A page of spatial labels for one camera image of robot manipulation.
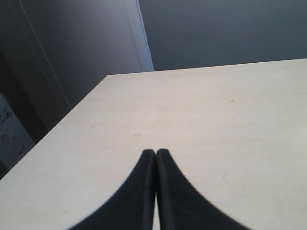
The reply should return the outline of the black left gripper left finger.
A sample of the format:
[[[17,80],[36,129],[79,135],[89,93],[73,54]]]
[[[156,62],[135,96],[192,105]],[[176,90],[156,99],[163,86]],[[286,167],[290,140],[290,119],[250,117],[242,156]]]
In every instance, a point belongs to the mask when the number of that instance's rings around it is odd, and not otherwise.
[[[151,230],[156,192],[156,157],[143,150],[121,187],[72,230]]]

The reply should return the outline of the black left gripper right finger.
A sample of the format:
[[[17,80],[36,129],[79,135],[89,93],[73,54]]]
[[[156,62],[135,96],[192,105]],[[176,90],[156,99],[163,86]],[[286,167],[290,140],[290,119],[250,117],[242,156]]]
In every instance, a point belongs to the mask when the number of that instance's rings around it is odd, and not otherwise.
[[[247,230],[205,199],[181,172],[169,150],[156,153],[157,202],[162,230]]]

